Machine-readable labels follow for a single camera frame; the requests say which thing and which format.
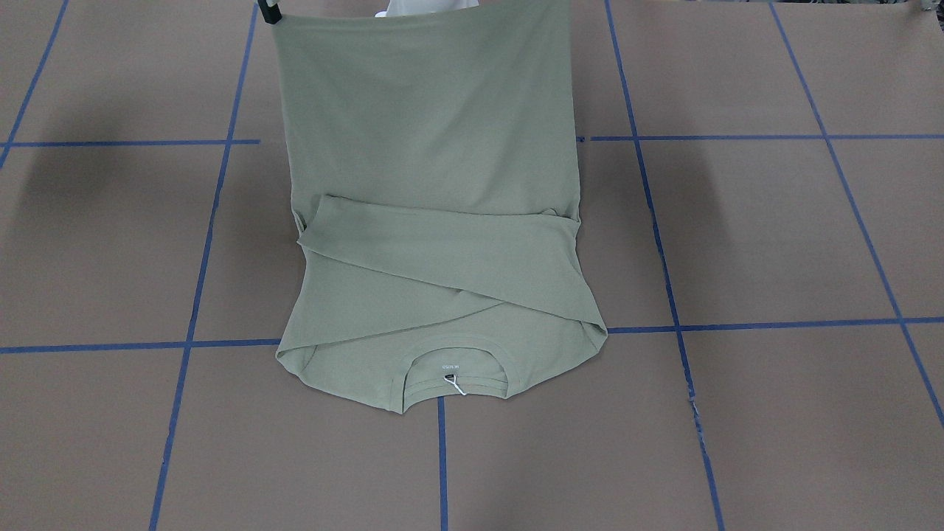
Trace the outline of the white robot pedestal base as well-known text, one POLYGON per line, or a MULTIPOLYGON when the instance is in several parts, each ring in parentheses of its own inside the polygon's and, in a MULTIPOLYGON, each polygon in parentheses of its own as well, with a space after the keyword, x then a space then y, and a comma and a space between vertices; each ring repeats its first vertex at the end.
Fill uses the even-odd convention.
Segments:
POLYGON ((376 18, 407 17, 442 13, 478 7, 477 0, 391 0, 385 10, 378 11, 376 18))

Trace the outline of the olive green long-sleeve shirt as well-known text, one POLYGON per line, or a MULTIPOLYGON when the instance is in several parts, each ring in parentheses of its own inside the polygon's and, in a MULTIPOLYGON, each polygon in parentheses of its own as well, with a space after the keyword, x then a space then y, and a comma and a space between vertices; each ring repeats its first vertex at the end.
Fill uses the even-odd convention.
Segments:
POLYGON ((271 32, 305 258, 283 369, 403 414, 509 399, 600 352, 569 1, 286 14, 271 32))

